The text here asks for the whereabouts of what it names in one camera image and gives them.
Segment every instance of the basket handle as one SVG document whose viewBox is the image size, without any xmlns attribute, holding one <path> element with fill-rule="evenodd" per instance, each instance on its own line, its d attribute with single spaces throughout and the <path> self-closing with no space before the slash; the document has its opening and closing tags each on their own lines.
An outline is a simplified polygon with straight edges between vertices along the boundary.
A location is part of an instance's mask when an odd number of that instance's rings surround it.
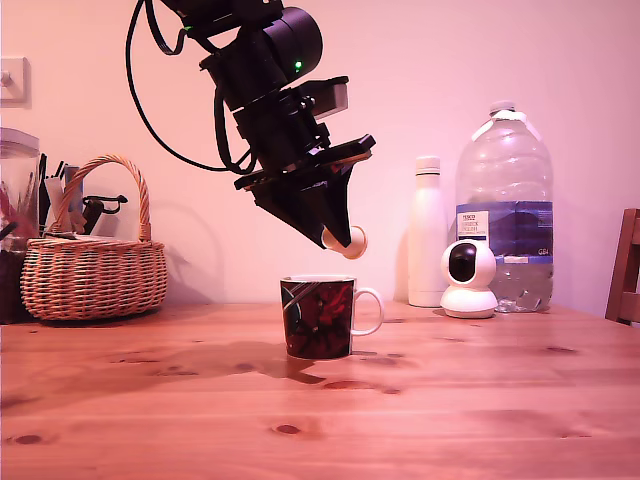
<svg viewBox="0 0 640 480">
<path fill-rule="evenodd" d="M 138 190 L 140 190 L 140 232 L 138 234 L 138 238 L 141 242 L 151 241 L 151 223 L 149 223 L 149 190 L 147 188 L 147 182 L 142 176 L 142 173 L 140 173 L 138 167 L 119 155 L 103 155 L 98 158 L 94 158 L 76 172 L 64 189 L 64 196 L 62 197 L 62 203 L 60 204 L 60 209 L 58 210 L 58 215 L 56 217 L 57 220 L 51 224 L 49 231 L 54 233 L 62 232 L 62 223 L 60 220 L 62 219 L 64 212 L 69 209 L 73 191 L 78 187 L 78 185 L 80 185 L 80 182 L 82 182 L 84 177 L 105 163 L 119 163 L 126 167 L 127 170 L 131 172 L 131 175 L 133 175 L 133 178 L 135 178 L 136 183 L 138 184 Z"/>
</svg>

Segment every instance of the light switch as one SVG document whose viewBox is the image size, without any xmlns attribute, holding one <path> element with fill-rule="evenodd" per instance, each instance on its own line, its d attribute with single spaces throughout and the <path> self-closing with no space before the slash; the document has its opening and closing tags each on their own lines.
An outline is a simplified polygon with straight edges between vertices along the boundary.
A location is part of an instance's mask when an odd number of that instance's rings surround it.
<svg viewBox="0 0 640 480">
<path fill-rule="evenodd" d="M 2 57 L 0 61 L 0 85 L 2 103 L 19 104 L 27 100 L 27 59 L 24 57 Z"/>
</svg>

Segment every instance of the wooden chair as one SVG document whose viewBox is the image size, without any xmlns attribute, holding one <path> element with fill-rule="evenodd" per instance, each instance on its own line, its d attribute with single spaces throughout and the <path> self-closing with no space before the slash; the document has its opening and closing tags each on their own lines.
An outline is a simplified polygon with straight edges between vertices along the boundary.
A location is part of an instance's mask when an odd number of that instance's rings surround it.
<svg viewBox="0 0 640 480">
<path fill-rule="evenodd" d="M 636 293 L 640 273 L 640 210 L 624 211 L 616 263 L 613 267 L 607 313 L 609 320 L 630 325 L 640 322 L 640 295 Z"/>
</svg>

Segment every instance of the white water bottle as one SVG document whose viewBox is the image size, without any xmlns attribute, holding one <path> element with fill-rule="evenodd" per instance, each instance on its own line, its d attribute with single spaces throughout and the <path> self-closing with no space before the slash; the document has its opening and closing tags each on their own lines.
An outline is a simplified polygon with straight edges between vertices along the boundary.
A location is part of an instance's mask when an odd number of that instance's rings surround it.
<svg viewBox="0 0 640 480">
<path fill-rule="evenodd" d="M 447 216 L 440 191 L 440 158 L 419 157 L 409 223 L 409 304 L 439 307 L 447 283 L 440 260 L 447 249 Z"/>
</svg>

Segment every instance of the camera lens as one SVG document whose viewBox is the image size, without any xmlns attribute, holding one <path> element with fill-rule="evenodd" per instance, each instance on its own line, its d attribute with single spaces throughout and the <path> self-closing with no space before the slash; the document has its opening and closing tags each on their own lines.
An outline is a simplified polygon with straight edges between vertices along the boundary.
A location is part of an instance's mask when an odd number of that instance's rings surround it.
<svg viewBox="0 0 640 480">
<path fill-rule="evenodd" d="M 455 281 L 468 282 L 476 274 L 476 247 L 471 243 L 461 243 L 449 255 L 449 274 Z"/>
</svg>

